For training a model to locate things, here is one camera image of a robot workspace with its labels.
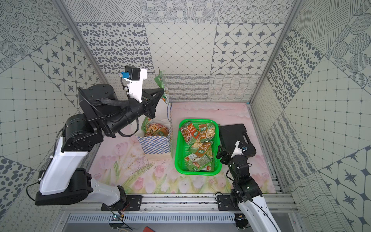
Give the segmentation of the green brown mushroom soup packet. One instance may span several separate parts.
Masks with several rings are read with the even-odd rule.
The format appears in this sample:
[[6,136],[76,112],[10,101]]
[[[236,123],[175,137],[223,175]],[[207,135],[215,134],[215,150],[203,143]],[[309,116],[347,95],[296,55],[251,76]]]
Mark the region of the green brown mushroom soup packet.
[[169,89],[167,87],[165,78],[163,76],[163,72],[161,70],[159,70],[159,74],[154,78],[154,81],[156,82],[159,88],[164,90],[163,100],[166,104],[169,104],[170,102]]

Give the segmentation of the red black condiment packet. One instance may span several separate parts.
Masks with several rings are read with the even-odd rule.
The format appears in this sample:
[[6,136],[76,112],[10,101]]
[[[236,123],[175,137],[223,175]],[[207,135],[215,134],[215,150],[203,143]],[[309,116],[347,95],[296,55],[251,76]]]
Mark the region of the red black condiment packet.
[[159,123],[153,122],[152,119],[145,117],[142,126],[141,126],[142,131],[145,134],[145,137],[153,137],[153,136],[168,136],[169,135],[169,129]]

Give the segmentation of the blue checkered paper bag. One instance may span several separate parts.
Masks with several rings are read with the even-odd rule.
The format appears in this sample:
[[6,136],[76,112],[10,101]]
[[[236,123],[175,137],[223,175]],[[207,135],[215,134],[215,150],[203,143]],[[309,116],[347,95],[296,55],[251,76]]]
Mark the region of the blue checkered paper bag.
[[139,130],[135,133],[137,140],[139,141],[144,154],[150,156],[171,156],[172,148],[172,117],[171,117],[171,104],[166,104],[164,100],[160,100],[156,106],[155,118],[153,122],[162,124],[169,129],[169,135],[160,137],[145,137],[144,132],[141,129],[142,123],[146,116],[139,117]]

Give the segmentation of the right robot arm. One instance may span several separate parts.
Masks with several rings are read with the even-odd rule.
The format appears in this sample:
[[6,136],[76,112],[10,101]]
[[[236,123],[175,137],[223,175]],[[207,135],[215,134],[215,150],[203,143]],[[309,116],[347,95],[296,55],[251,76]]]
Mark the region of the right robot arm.
[[229,195],[217,192],[214,195],[220,211],[240,210],[236,213],[235,225],[238,229],[252,229],[254,232],[279,232],[281,229],[273,218],[263,193],[249,172],[251,164],[247,162],[247,146],[236,142],[235,150],[229,152],[222,146],[216,155],[222,164],[228,166],[232,177],[232,189]]

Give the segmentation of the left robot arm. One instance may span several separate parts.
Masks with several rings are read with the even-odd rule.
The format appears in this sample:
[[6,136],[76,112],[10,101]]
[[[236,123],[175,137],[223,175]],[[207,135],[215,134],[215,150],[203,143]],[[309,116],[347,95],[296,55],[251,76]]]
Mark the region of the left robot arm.
[[163,89],[144,89],[140,101],[134,98],[120,101],[108,84],[79,89],[83,112],[66,121],[49,165],[40,172],[35,204],[62,206],[97,202],[102,203],[106,211],[125,209],[128,201],[122,186],[99,183],[79,164],[105,137],[121,135],[122,129],[138,122],[140,116],[153,119],[163,93]]

